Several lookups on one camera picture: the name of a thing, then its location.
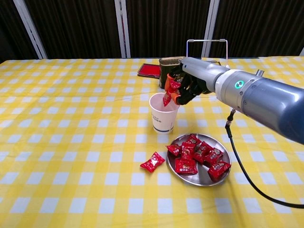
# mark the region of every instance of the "paper cup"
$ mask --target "paper cup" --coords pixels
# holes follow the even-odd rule
[[[158,134],[169,134],[173,130],[176,114],[180,107],[173,100],[164,107],[162,102],[164,95],[165,93],[157,93],[149,100],[152,109],[153,127]]]

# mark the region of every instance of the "wrapped candy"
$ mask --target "wrapped candy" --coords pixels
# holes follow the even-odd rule
[[[210,167],[208,174],[213,182],[217,182],[221,179],[223,173],[226,172],[230,167],[230,164],[220,161]]]
[[[149,172],[153,172],[158,166],[163,164],[164,161],[165,160],[157,152],[154,152],[152,157],[145,163],[141,164],[140,167],[148,170]]]
[[[203,163],[205,160],[205,156],[212,150],[213,148],[203,141],[200,147],[194,152],[193,158],[200,163]]]
[[[169,102],[171,101],[171,93],[174,93],[174,89],[169,87],[168,91],[165,93],[165,95],[162,98],[163,106],[167,106]]]
[[[182,174],[198,173],[195,161],[184,159],[175,159],[175,171]]]
[[[181,158],[185,160],[192,160],[194,154],[195,144],[186,144],[183,142],[181,144]]]
[[[168,151],[171,152],[174,156],[177,156],[180,154],[181,152],[181,146],[179,146],[178,144],[173,144],[170,146],[166,146]]]
[[[208,155],[205,156],[204,162],[208,167],[217,163],[223,156],[223,152],[217,148],[213,148]]]
[[[195,135],[190,135],[190,137],[186,140],[186,144],[195,144],[198,145],[201,143],[201,140],[199,140]]]
[[[173,90],[177,90],[180,86],[181,86],[181,84],[179,82],[176,82],[176,81],[170,79],[170,87]]]

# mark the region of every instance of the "dark curtain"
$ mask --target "dark curtain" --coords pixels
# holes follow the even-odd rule
[[[131,57],[186,55],[188,39],[203,39],[210,0],[126,0]],[[200,57],[202,43],[189,45]]]
[[[0,63],[37,54],[12,0],[0,0]]]
[[[229,57],[297,56],[304,46],[304,0],[221,0],[213,38]],[[225,56],[213,43],[210,57]]]
[[[25,0],[48,58],[121,57],[114,0]]]

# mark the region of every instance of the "tablecloth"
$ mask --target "tablecloth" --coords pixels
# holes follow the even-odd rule
[[[304,227],[304,211],[262,198],[242,174],[224,125],[230,108],[215,94],[181,106],[173,133],[152,128],[148,100],[158,80],[137,76],[157,59],[55,59],[0,65],[0,226]],[[231,68],[298,87],[303,57],[231,59]],[[304,203],[304,146],[237,113],[235,144],[268,195]],[[223,184],[184,183],[166,163],[139,165],[179,135],[202,133],[227,148]]]

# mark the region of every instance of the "metal plate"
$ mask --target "metal plate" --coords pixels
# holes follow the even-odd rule
[[[186,141],[189,136],[191,134],[184,134],[179,136],[178,138],[176,138],[171,144],[178,144],[181,145],[184,141]],[[231,165],[231,160],[230,160],[230,156],[226,150],[226,148],[216,139],[211,138],[208,135],[204,135],[204,134],[194,134],[198,139],[200,139],[201,141],[205,141],[206,143],[208,143],[210,146],[212,147],[216,147],[219,150],[221,150],[224,155],[222,158],[222,161],[227,162]],[[170,167],[170,169],[172,170],[172,172],[177,175],[179,178],[183,179],[184,181],[190,183],[190,184],[194,184],[197,186],[213,186],[213,185],[217,185],[221,182],[224,181],[224,179],[228,176],[230,169],[225,172],[223,174],[223,176],[221,177],[221,179],[218,182],[213,182],[211,180],[211,178],[209,177],[208,174],[208,167],[205,165],[201,165],[200,163],[196,162],[196,167],[198,169],[198,173],[195,175],[192,174],[178,174],[177,172],[175,172],[175,159],[179,158],[175,157],[173,154],[171,154],[169,151],[167,152],[167,164]]]

